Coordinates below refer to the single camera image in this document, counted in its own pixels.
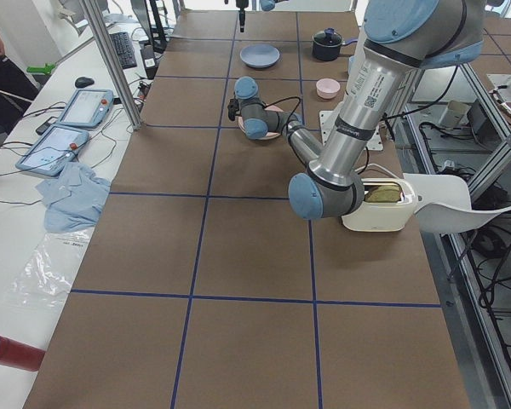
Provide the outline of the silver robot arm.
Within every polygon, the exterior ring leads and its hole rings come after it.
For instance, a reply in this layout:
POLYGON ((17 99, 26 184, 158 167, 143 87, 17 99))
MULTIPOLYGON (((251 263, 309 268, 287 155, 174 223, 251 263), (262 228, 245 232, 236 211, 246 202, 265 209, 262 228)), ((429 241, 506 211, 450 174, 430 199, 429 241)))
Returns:
POLYGON ((291 112, 265 109, 256 81, 234 84, 228 116, 240 116, 245 134, 259 140, 281 134, 304 164, 288 187, 293 211, 306 220, 355 212, 364 195, 354 170, 367 141, 407 72, 458 66, 475 60, 483 46, 484 1, 370 1, 362 28, 361 67, 325 143, 319 142, 291 112))
MULTIPOLYGON (((263 11, 271 11, 276 7, 277 3, 282 3, 284 0, 260 0, 259 5, 263 11)), ((235 6, 238 8, 238 21, 239 30, 244 32, 246 21, 246 9, 249 6, 249 0, 236 0, 235 6)))

